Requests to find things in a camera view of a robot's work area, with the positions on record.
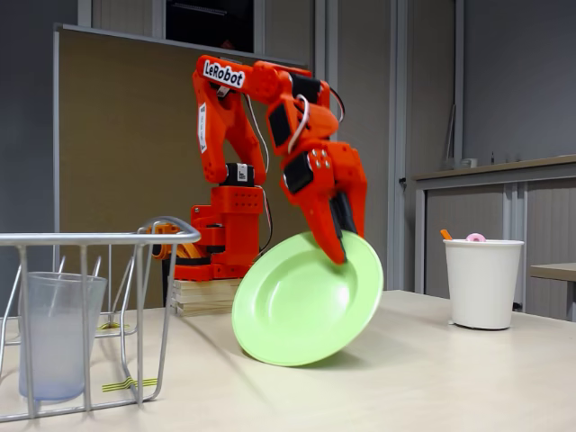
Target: white table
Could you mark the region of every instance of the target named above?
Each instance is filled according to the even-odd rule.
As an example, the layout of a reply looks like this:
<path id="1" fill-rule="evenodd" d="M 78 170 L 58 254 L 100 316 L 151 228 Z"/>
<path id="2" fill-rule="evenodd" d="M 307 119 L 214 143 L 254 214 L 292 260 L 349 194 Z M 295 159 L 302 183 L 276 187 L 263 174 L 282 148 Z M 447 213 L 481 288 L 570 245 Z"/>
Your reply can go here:
<path id="1" fill-rule="evenodd" d="M 448 325 L 449 309 L 446 300 L 385 292 L 350 346 L 302 368 L 247 358 L 230 315 L 173 317 L 158 400 L 143 409 L 14 422 L 0 430 L 575 430 L 576 324 L 514 314 L 508 330 L 475 331 Z M 159 310 L 146 312 L 147 352 L 159 317 Z M 93 375 L 104 343 L 111 342 L 94 346 Z M 15 381 L 14 365 L 0 389 Z M 93 389 L 97 399 L 98 386 Z"/>

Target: pink object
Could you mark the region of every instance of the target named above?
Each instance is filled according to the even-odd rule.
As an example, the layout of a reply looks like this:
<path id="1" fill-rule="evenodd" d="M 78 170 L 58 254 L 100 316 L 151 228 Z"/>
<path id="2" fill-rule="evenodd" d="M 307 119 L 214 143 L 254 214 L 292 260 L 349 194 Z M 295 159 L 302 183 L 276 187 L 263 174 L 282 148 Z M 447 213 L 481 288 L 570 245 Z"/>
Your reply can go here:
<path id="1" fill-rule="evenodd" d="M 466 238 L 466 241 L 486 241 L 486 238 L 482 234 L 474 232 Z"/>

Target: metal wire rack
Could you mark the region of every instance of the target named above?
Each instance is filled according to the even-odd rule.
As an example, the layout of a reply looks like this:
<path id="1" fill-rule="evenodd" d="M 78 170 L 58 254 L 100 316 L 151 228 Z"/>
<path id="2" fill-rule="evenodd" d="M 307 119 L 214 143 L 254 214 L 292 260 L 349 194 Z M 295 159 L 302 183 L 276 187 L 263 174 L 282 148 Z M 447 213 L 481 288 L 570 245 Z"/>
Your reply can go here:
<path id="1" fill-rule="evenodd" d="M 170 223 L 176 225 L 180 230 L 177 234 L 155 234 L 156 226 L 161 223 Z M 36 419 L 48 416 L 57 416 L 61 414 L 69 414 L 73 412 L 82 412 L 90 410 L 102 410 L 106 408 L 120 407 L 123 405 L 139 404 L 141 405 L 146 401 L 153 401 L 160 393 L 162 388 L 162 378 L 164 372 L 164 363 L 166 358 L 167 347 L 167 333 L 169 322 L 170 299 L 172 298 L 172 287 L 174 285 L 174 266 L 176 263 L 176 253 L 171 255 L 170 270 L 168 277 L 168 293 L 166 296 L 166 307 L 164 310 L 164 325 L 162 328 L 162 337 L 160 342 L 160 353 L 157 370 L 157 386 L 152 394 L 144 397 L 143 395 L 143 311 L 144 299 L 149 282 L 150 262 L 152 258 L 153 245 L 171 245 L 173 250 L 176 250 L 177 245 L 184 243 L 194 243 L 200 239 L 200 233 L 188 223 L 174 218 L 171 216 L 161 216 L 144 223 L 141 228 L 133 233 L 53 233 L 53 234 L 0 234 L 0 247 L 12 246 L 18 249 L 20 255 L 20 266 L 14 279 L 13 288 L 10 293 L 9 301 L 2 320 L 0 328 L 0 379 L 2 378 L 2 366 L 4 362 L 5 347 L 12 345 L 20 345 L 22 340 L 24 343 L 24 364 L 26 370 L 26 385 L 27 385 L 27 412 L 20 414 L 0 414 L 0 422 L 21 420 L 21 419 Z M 10 309 L 14 303 L 16 293 L 20 287 L 20 301 L 19 310 L 28 311 L 29 293 L 28 293 L 28 256 L 27 247 L 31 246 L 48 246 L 52 245 L 54 248 L 59 246 L 78 246 L 80 253 L 80 273 L 82 275 L 81 291 L 82 291 L 82 331 L 83 331 L 83 362 L 84 362 L 84 381 L 85 387 L 83 390 L 84 403 L 80 406 L 55 408 L 55 409 L 41 409 L 41 404 L 34 398 L 34 382 L 32 379 L 32 367 L 34 359 L 32 358 L 32 345 L 30 334 L 30 314 L 18 313 L 15 317 L 8 317 Z M 116 313 L 120 314 L 120 328 L 117 332 L 109 332 L 97 334 L 97 338 L 120 338 L 121 345 L 121 366 L 126 379 L 131 379 L 131 371 L 128 367 L 126 360 L 126 340 L 129 335 L 136 334 L 137 336 L 137 380 L 136 385 L 130 386 L 132 393 L 131 399 L 116 400 L 110 402 L 92 403 L 90 393 L 90 328 L 88 318 L 88 301 L 87 301 L 87 275 L 88 275 L 88 259 L 87 249 L 89 246 L 94 245 L 108 245 L 109 251 L 109 274 L 108 274 L 108 311 L 102 312 L 108 318 L 108 322 L 112 323 Z M 112 264 L 112 246 L 114 245 L 133 245 L 133 254 L 126 265 L 126 270 L 121 281 L 120 288 L 117 292 L 116 298 L 112 303 L 112 290 L 111 290 L 111 264 Z M 143 265 L 144 247 L 148 246 L 146 266 Z M 64 266 L 65 258 L 60 262 L 58 271 L 61 273 Z M 94 274 L 97 274 L 100 269 L 101 258 L 98 257 L 94 267 Z M 131 286 L 133 282 L 134 271 L 136 272 L 136 326 L 126 331 L 124 327 L 124 314 L 128 308 L 128 300 L 130 298 Z M 122 291 L 124 292 L 121 310 L 116 311 L 117 303 L 120 299 Z M 19 340 L 6 341 L 6 324 L 8 320 L 18 320 L 21 334 L 23 338 Z"/>

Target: plate rim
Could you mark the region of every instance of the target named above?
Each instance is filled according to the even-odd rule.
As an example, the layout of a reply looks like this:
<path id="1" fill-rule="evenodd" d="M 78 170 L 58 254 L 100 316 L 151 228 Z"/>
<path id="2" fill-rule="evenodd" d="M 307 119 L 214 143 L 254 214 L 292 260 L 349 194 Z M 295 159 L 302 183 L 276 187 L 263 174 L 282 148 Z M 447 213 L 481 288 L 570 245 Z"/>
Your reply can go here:
<path id="1" fill-rule="evenodd" d="M 313 364 L 316 363 L 324 358 L 333 356 L 335 353 L 337 353 L 338 351 L 340 351 L 341 349 L 343 349 L 344 347 L 346 347 L 348 344 L 350 344 L 354 339 L 356 339 L 363 331 L 364 329 L 367 327 L 367 325 L 370 323 L 372 317 L 374 316 L 374 314 L 376 313 L 378 306 L 380 304 L 380 300 L 382 298 L 382 293 L 383 293 L 383 289 L 384 289 L 384 280 L 383 280 L 383 268 L 382 268 L 382 262 L 380 261 L 380 258 L 378 257 L 378 254 L 376 253 L 376 251 L 374 250 L 374 248 L 372 247 L 372 245 L 370 245 L 370 243 L 368 243 L 364 238 L 356 235 L 355 233 L 349 232 L 349 231 L 342 231 L 343 234 L 343 241 L 345 240 L 344 237 L 348 238 L 348 239 L 353 239 L 353 241 L 357 242 L 358 245 L 361 245 L 363 247 L 365 247 L 366 251 L 370 253 L 370 255 L 372 256 L 374 262 L 377 264 L 377 268 L 378 268 L 378 275 L 376 277 L 378 285 L 380 286 L 380 289 L 376 290 L 376 295 L 373 298 L 373 303 L 371 306 L 371 309 L 369 311 L 369 313 L 366 314 L 364 320 L 362 321 L 362 325 L 359 326 L 359 328 L 356 328 L 355 331 L 351 332 L 350 338 L 349 340 L 347 340 L 345 343 L 343 344 L 337 344 L 340 345 L 339 347 L 336 347 L 334 350 L 331 350 L 330 352 L 326 352 L 324 354 L 322 354 L 322 356 L 317 356 L 315 355 L 312 359 L 310 359 L 310 357 L 308 359 L 305 359 L 303 356 L 302 359 L 298 360 L 298 361 L 278 361 L 278 360 L 274 360 L 274 359 L 269 359 L 269 358 L 265 358 L 262 355 L 257 355 L 254 352 L 252 352 L 250 349 L 247 349 L 247 344 L 246 344 L 246 340 L 242 340 L 242 337 L 240 335 L 240 333 L 242 333 L 242 330 L 239 329 L 238 326 L 238 314 L 239 314 L 239 309 L 238 309 L 238 305 L 239 303 L 236 301 L 237 298 L 239 297 L 239 293 L 241 293 L 242 290 L 242 284 L 244 283 L 244 281 L 247 280 L 247 276 L 249 275 L 250 271 L 252 271 L 252 268 L 256 267 L 258 265 L 258 262 L 253 264 L 253 267 L 250 268 L 250 270 L 248 271 L 247 275 L 245 275 L 244 279 L 242 280 L 242 282 L 240 283 L 240 286 L 238 287 L 238 291 L 237 294 L 234 298 L 234 302 L 232 304 L 232 314 L 231 314 L 231 320 L 232 320 L 232 327 L 233 327 L 233 331 L 234 331 L 234 335 L 236 337 L 236 340 L 238 341 L 240 347 L 250 356 L 252 356 L 254 359 L 256 359 L 257 361 L 263 362 L 263 363 L 267 363 L 270 365 L 279 365 L 279 366 L 300 366 L 300 365 L 309 365 L 309 364 Z M 295 241 L 295 240 L 306 240 L 309 241 L 310 237 L 312 237 L 312 233 L 310 231 L 305 231 L 305 232 L 301 232 L 299 234 L 296 234 L 294 236 L 291 236 L 285 240 L 283 240 L 282 242 L 280 242 L 279 244 L 277 244 L 276 246 L 272 247 L 267 253 L 266 255 L 268 255 L 269 253 L 271 253 L 272 251 L 274 251 L 275 249 L 281 247 L 281 248 L 285 248 L 286 244 L 289 243 L 290 241 Z M 302 252 L 307 252 L 310 250 L 317 250 L 318 248 L 320 248 L 315 241 L 309 242 L 310 243 L 310 249 L 307 250 L 303 250 Z"/>

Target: cable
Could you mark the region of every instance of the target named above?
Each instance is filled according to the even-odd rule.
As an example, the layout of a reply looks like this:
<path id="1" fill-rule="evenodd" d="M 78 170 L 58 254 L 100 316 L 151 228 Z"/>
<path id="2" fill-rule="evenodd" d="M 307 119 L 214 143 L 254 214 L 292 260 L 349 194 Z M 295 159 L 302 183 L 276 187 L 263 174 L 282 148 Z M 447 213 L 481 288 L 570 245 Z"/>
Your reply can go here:
<path id="1" fill-rule="evenodd" d="M 341 123 L 344 120 L 344 114 L 346 112 L 344 109 L 344 103 L 342 102 L 340 95 L 336 93 L 336 90 L 334 90 L 332 87 L 330 88 L 330 92 L 336 97 L 338 105 L 340 105 L 340 120 L 338 120 L 338 123 Z"/>
<path id="2" fill-rule="evenodd" d="M 268 167 L 270 166 L 270 155 L 268 154 L 268 146 L 266 145 L 266 141 L 264 141 L 264 137 L 262 136 L 262 132 L 260 131 L 260 128 L 258 127 L 258 122 L 256 121 L 256 116 L 254 115 L 254 110 L 252 109 L 252 101 L 250 100 L 250 96 L 248 96 L 247 94 L 244 94 L 244 98 L 246 99 L 246 103 L 248 104 L 248 109 L 250 110 L 250 115 L 252 116 L 252 122 L 254 122 L 254 125 L 256 126 L 256 130 L 258 132 L 258 136 L 260 137 L 260 142 L 262 142 L 262 145 L 264 146 L 264 150 L 266 152 L 265 171 L 266 171 L 266 173 L 268 173 Z"/>
<path id="3" fill-rule="evenodd" d="M 288 154 L 292 152 L 292 147 L 294 147 L 294 145 L 296 144 L 296 141 L 300 137 L 302 131 L 304 130 L 304 127 L 306 126 L 306 123 L 308 123 L 308 120 L 310 118 L 310 104 L 308 102 L 308 99 L 306 99 L 301 94 L 298 94 L 296 98 L 300 99 L 301 101 L 304 101 L 304 114 L 302 115 L 302 121 L 298 125 L 298 128 L 296 128 L 296 131 L 290 138 L 290 142 L 288 143 Z"/>
<path id="4" fill-rule="evenodd" d="M 268 245 L 270 244 L 270 241 L 272 240 L 272 233 L 274 231 L 274 226 L 272 223 L 272 213 L 270 212 L 270 203 L 268 202 L 268 198 L 266 198 L 266 191 L 264 190 L 264 188 L 262 186 L 256 186 L 259 187 L 260 189 L 262 189 L 262 193 L 264 194 L 264 205 L 265 205 L 265 209 L 266 209 L 266 218 L 268 219 L 268 240 L 266 241 L 266 244 L 264 245 L 264 247 L 260 248 L 260 252 L 258 253 L 258 255 L 262 255 L 262 253 L 266 250 L 266 248 L 268 248 Z"/>

